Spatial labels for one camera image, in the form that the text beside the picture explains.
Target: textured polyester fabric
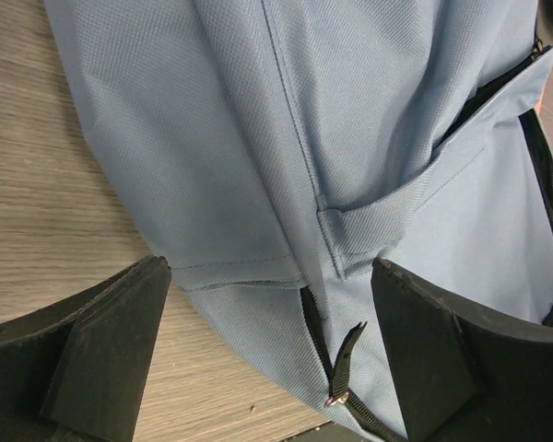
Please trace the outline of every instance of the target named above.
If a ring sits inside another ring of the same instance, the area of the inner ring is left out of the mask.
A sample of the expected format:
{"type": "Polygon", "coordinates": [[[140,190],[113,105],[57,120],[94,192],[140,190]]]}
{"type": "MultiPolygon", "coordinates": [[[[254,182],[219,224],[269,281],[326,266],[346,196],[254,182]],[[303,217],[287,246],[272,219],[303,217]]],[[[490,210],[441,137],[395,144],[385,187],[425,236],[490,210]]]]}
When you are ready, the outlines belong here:
{"type": "Polygon", "coordinates": [[[97,160],[177,284],[247,361],[370,440],[327,379],[405,434],[377,325],[383,256],[515,317],[553,304],[553,235],[518,115],[548,52],[443,139],[532,50],[536,0],[46,0],[97,160]]]}

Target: black zipper tape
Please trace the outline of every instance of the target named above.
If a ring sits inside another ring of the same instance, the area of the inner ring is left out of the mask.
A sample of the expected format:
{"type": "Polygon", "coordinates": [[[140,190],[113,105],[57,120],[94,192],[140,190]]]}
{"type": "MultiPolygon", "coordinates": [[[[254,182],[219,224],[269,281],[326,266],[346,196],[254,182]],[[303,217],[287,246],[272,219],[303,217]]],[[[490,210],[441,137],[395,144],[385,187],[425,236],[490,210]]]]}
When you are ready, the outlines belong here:
{"type": "Polygon", "coordinates": [[[469,99],[457,119],[451,124],[447,132],[444,134],[442,141],[446,140],[454,132],[456,132],[459,127],[461,127],[467,120],[469,120],[473,114],[481,108],[486,102],[488,102],[494,95],[498,93],[500,89],[510,83],[517,75],[519,75],[524,69],[534,63],[541,55],[543,55],[551,47],[543,47],[541,40],[535,40],[535,46],[533,47],[533,52],[513,67],[510,71],[502,74],[501,76],[494,78],[486,85],[480,87],[477,90],[475,96],[469,99]]]}
{"type": "MultiPolygon", "coordinates": [[[[535,168],[536,180],[543,196],[545,210],[553,232],[553,156],[535,110],[519,117],[528,154],[535,168]]],[[[543,325],[553,327],[553,307],[543,319],[543,325]]]]}
{"type": "MultiPolygon", "coordinates": [[[[315,351],[322,362],[325,375],[328,378],[330,384],[330,397],[326,400],[326,405],[342,405],[347,407],[348,411],[359,423],[360,427],[368,433],[371,433],[374,436],[380,437],[385,442],[407,442],[406,439],[394,433],[387,425],[381,422],[367,406],[359,399],[359,397],[347,387],[347,391],[344,395],[340,396],[343,398],[342,401],[331,401],[332,396],[332,384],[334,381],[335,367],[332,366],[332,361],[330,360],[330,355],[328,352],[327,345],[325,343],[324,330],[322,329],[322,320],[320,317],[320,312],[317,308],[317,304],[313,297],[313,293],[309,287],[304,287],[300,290],[301,304],[303,307],[303,318],[305,319],[305,325],[310,333],[312,338],[313,346],[315,351]]],[[[348,377],[350,376],[350,356],[349,353],[352,351],[354,343],[358,340],[362,331],[364,330],[366,323],[359,324],[357,327],[353,328],[347,335],[345,339],[346,345],[342,345],[340,349],[341,352],[348,352],[347,358],[347,370],[345,375],[338,375],[348,377]]],[[[339,369],[345,369],[346,363],[342,366],[339,366],[339,369]]]]}

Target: seam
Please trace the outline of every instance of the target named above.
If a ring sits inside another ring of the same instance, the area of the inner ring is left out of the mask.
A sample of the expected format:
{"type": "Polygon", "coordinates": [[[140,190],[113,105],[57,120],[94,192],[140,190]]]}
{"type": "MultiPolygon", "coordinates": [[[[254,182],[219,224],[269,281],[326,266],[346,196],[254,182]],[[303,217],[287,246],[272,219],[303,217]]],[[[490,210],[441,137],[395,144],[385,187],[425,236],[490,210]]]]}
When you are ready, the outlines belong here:
{"type": "Polygon", "coordinates": [[[442,184],[441,187],[439,187],[436,191],[434,191],[434,193],[429,196],[426,200],[422,201],[418,207],[416,207],[416,211],[418,209],[421,209],[422,207],[424,207],[432,198],[434,198],[434,196],[437,195],[437,193],[439,193],[442,189],[444,189],[448,184],[450,184],[452,181],[454,181],[455,179],[457,179],[461,173],[463,173],[463,171],[467,168],[469,168],[469,166],[471,166],[478,158],[479,156],[486,151],[486,148],[488,147],[488,143],[486,143],[483,148],[481,148],[479,150],[479,152],[477,152],[475,154],[475,156],[473,158],[471,158],[471,160],[469,160],[462,168],[459,169],[458,172],[456,172],[451,178],[449,178],[445,183],[442,184]]]}
{"type": "MultiPolygon", "coordinates": [[[[299,125],[299,122],[297,121],[297,118],[295,118],[295,112],[293,111],[293,109],[294,109],[293,104],[295,104],[295,106],[297,106],[297,107],[299,107],[299,105],[296,102],[296,100],[294,99],[294,97],[292,96],[293,95],[292,92],[288,93],[288,86],[291,90],[292,90],[292,88],[290,87],[290,85],[288,85],[288,81],[285,78],[285,70],[287,69],[287,67],[286,67],[284,57],[283,57],[282,61],[279,60],[279,57],[278,57],[278,54],[279,54],[279,50],[277,49],[278,36],[275,32],[273,32],[273,29],[271,28],[270,18],[268,17],[268,10],[266,8],[265,0],[261,0],[260,3],[262,5],[263,14],[265,15],[266,30],[268,31],[268,36],[270,38],[270,44],[271,44],[272,49],[273,49],[273,55],[275,57],[276,69],[278,71],[278,76],[280,78],[280,83],[281,83],[281,86],[282,86],[282,89],[283,89],[283,95],[285,96],[285,101],[287,102],[288,114],[289,114],[289,117],[290,117],[291,122],[293,124],[293,129],[295,131],[295,136],[297,138],[297,142],[299,144],[301,155],[303,157],[303,163],[305,164],[307,174],[310,178],[310,184],[312,186],[313,200],[315,201],[315,205],[318,208],[318,211],[320,211],[321,210],[320,209],[320,201],[319,201],[320,198],[318,196],[318,195],[320,195],[320,193],[318,192],[317,178],[314,176],[314,173],[312,171],[312,164],[313,163],[308,158],[310,153],[303,146],[303,140],[301,138],[301,132],[300,132],[300,127],[299,127],[300,125],[299,125]]],[[[326,229],[324,228],[324,225],[322,224],[322,222],[320,222],[320,217],[317,214],[316,214],[316,218],[318,220],[318,225],[320,227],[320,230],[322,231],[322,238],[324,239],[325,247],[328,249],[328,253],[330,254],[330,259],[331,259],[332,264],[334,266],[335,272],[338,274],[339,277],[343,277],[343,274],[340,273],[340,269],[338,268],[339,263],[336,262],[336,259],[335,259],[335,249],[333,249],[335,244],[334,244],[334,242],[329,240],[328,233],[325,231],[326,229]]]]}
{"type": "MultiPolygon", "coordinates": [[[[201,19],[201,12],[199,11],[199,6],[196,2],[194,2],[194,12],[196,13],[197,15],[197,18],[199,20],[199,23],[201,24],[201,28],[203,30],[203,34],[205,36],[205,40],[206,40],[206,44],[209,48],[209,50],[211,50],[211,52],[213,53],[213,61],[215,62],[216,66],[220,67],[220,63],[219,63],[219,60],[217,58],[217,55],[215,53],[215,50],[213,48],[213,46],[211,45],[211,40],[209,39],[209,36],[208,36],[208,33],[207,33],[207,30],[206,30],[206,26],[205,26],[205,23],[203,22],[203,19],[201,19]]],[[[290,244],[290,241],[288,239],[288,236],[287,236],[287,233],[285,231],[285,228],[283,227],[283,223],[280,219],[280,216],[278,214],[278,211],[277,211],[277,208],[275,207],[275,203],[273,201],[273,198],[272,198],[272,195],[270,194],[270,192],[268,191],[268,188],[266,187],[266,184],[265,184],[265,180],[264,180],[264,177],[263,177],[263,174],[261,173],[260,169],[258,168],[258,164],[257,162],[255,161],[255,158],[250,155],[250,140],[248,139],[248,136],[246,134],[246,131],[243,129],[243,125],[241,124],[241,120],[240,120],[240,114],[237,112],[237,108],[235,107],[234,105],[234,102],[233,102],[233,98],[231,96],[231,93],[229,92],[229,88],[228,88],[228,85],[226,84],[225,80],[224,80],[224,77],[223,75],[219,74],[219,81],[221,83],[221,86],[223,86],[223,90],[224,90],[224,94],[225,94],[225,100],[227,100],[229,102],[229,107],[232,108],[234,110],[233,112],[233,118],[238,126],[238,130],[239,132],[241,133],[241,137],[242,137],[242,141],[244,142],[244,145],[246,147],[246,150],[248,152],[248,157],[250,158],[251,160],[251,163],[253,164],[253,167],[254,167],[254,171],[256,172],[256,175],[258,176],[258,179],[262,185],[262,189],[264,191],[264,194],[265,194],[265,197],[266,197],[266,200],[268,201],[268,203],[270,204],[270,208],[272,210],[272,213],[273,215],[275,216],[275,219],[276,221],[278,222],[278,226],[280,228],[280,234],[283,236],[285,242],[287,243],[287,247],[288,247],[288,251],[289,251],[289,254],[285,255],[285,256],[281,256],[279,258],[274,258],[274,259],[270,259],[270,260],[258,260],[258,261],[243,261],[243,262],[222,262],[222,263],[211,263],[211,264],[198,264],[198,265],[193,265],[193,266],[187,266],[187,267],[175,267],[175,268],[172,268],[173,270],[181,270],[181,269],[193,269],[193,268],[197,268],[197,267],[206,267],[206,266],[213,266],[213,265],[230,265],[230,264],[244,264],[246,262],[273,262],[273,261],[279,261],[279,260],[284,260],[288,257],[292,257],[293,258],[293,262],[295,263],[295,266],[297,267],[297,270],[300,271],[300,266],[299,266],[299,263],[297,262],[297,260],[295,259],[295,257],[293,256],[293,254],[291,253],[292,252],[292,247],[291,247],[291,244],[290,244]]]]}
{"type": "Polygon", "coordinates": [[[377,250],[378,248],[375,248],[375,249],[370,249],[370,250],[365,250],[365,251],[343,251],[342,253],[340,253],[338,256],[345,256],[345,255],[366,255],[368,253],[373,253],[374,250],[377,250]]]}
{"type": "Polygon", "coordinates": [[[285,256],[280,256],[278,258],[270,258],[266,260],[247,260],[247,261],[227,261],[227,262],[211,262],[209,264],[195,264],[195,265],[186,265],[183,267],[171,266],[172,270],[188,270],[188,269],[198,269],[202,267],[211,267],[211,266],[221,266],[221,265],[238,265],[238,264],[251,264],[254,262],[275,262],[275,261],[284,261],[286,258],[293,257],[293,254],[290,253],[285,256]]]}
{"type": "Polygon", "coordinates": [[[225,288],[225,287],[233,287],[233,286],[239,286],[239,287],[260,287],[260,288],[281,288],[281,289],[291,289],[291,290],[298,290],[295,287],[287,287],[284,285],[290,285],[290,284],[297,284],[297,283],[304,283],[305,279],[303,278],[303,275],[297,275],[294,279],[275,279],[275,280],[260,280],[260,281],[235,281],[232,283],[216,283],[216,284],[207,284],[207,285],[193,285],[193,286],[184,286],[180,285],[180,289],[186,294],[191,295],[192,292],[198,292],[201,290],[217,290],[219,288],[225,288]]]}
{"type": "Polygon", "coordinates": [[[341,279],[346,279],[346,263],[344,260],[344,252],[336,245],[334,236],[334,227],[332,226],[332,219],[325,212],[322,212],[324,216],[317,215],[317,220],[322,230],[322,235],[324,236],[325,245],[328,248],[330,257],[332,258],[332,264],[336,274],[341,279]]]}

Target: zipper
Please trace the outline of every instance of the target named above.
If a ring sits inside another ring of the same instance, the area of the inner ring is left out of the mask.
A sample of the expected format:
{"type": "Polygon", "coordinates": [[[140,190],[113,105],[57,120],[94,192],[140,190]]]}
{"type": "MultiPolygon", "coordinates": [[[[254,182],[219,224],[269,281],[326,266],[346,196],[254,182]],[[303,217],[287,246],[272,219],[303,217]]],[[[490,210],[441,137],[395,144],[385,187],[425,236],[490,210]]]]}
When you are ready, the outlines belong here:
{"type": "MultiPolygon", "coordinates": [[[[533,46],[533,53],[531,54],[531,58],[532,58],[533,62],[536,61],[538,58],[540,58],[540,56],[543,55],[549,49],[551,49],[551,46],[545,46],[543,44],[543,41],[541,39],[539,39],[537,36],[535,36],[535,45],[533,46]]],[[[544,152],[546,152],[547,155],[548,155],[547,163],[543,158],[540,158],[540,159],[541,159],[541,162],[543,163],[542,164],[543,165],[542,171],[545,172],[544,175],[543,175],[543,178],[545,180],[544,184],[545,184],[545,186],[548,186],[548,188],[546,189],[546,192],[547,192],[547,197],[549,199],[549,202],[551,204],[551,210],[552,210],[552,215],[553,215],[553,151],[551,150],[550,146],[548,145],[547,139],[545,138],[545,134],[543,132],[543,128],[541,127],[541,123],[539,122],[538,116],[536,115],[536,113],[534,115],[534,118],[533,118],[533,116],[530,116],[529,120],[531,120],[530,123],[533,126],[535,126],[536,132],[538,134],[540,134],[539,144],[540,144],[541,147],[543,147],[542,150],[544,152]]]]}
{"type": "MultiPolygon", "coordinates": [[[[523,128],[524,141],[535,169],[536,180],[553,232],[553,154],[535,110],[529,110],[518,118],[523,128]]],[[[545,326],[553,327],[553,306],[543,318],[542,323],[545,326]]]]}
{"type": "Polygon", "coordinates": [[[486,85],[480,87],[477,90],[475,96],[469,99],[463,109],[459,113],[457,119],[451,124],[448,131],[444,134],[442,141],[451,136],[459,127],[461,127],[467,120],[469,120],[473,114],[481,108],[487,101],[489,101],[500,89],[510,83],[517,75],[519,75],[524,69],[538,60],[545,52],[551,49],[551,46],[544,46],[543,42],[535,38],[535,44],[533,45],[533,51],[524,60],[518,63],[510,71],[494,78],[486,85]]]}
{"type": "Polygon", "coordinates": [[[361,323],[351,329],[345,338],[335,364],[332,366],[327,345],[325,343],[322,319],[320,317],[317,303],[309,287],[300,290],[301,304],[303,307],[303,318],[312,338],[313,347],[320,358],[324,373],[328,378],[329,395],[326,398],[325,406],[345,406],[350,414],[359,423],[360,427],[374,436],[380,437],[385,442],[406,442],[406,439],[394,433],[387,425],[381,422],[359,399],[354,391],[348,386],[350,377],[350,355],[354,344],[364,331],[367,323],[361,323]]]}

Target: wooden table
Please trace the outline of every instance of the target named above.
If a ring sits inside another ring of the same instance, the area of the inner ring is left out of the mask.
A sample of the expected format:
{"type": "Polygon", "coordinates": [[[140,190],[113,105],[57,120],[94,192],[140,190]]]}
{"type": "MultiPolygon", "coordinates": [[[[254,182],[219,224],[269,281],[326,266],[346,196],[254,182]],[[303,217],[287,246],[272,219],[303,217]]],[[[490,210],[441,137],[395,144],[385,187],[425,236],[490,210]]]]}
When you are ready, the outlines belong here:
{"type": "MultiPolygon", "coordinates": [[[[84,144],[42,1],[0,0],[0,322],[146,254],[84,144]]],[[[171,290],[135,441],[278,441],[323,421],[171,290]]]]}

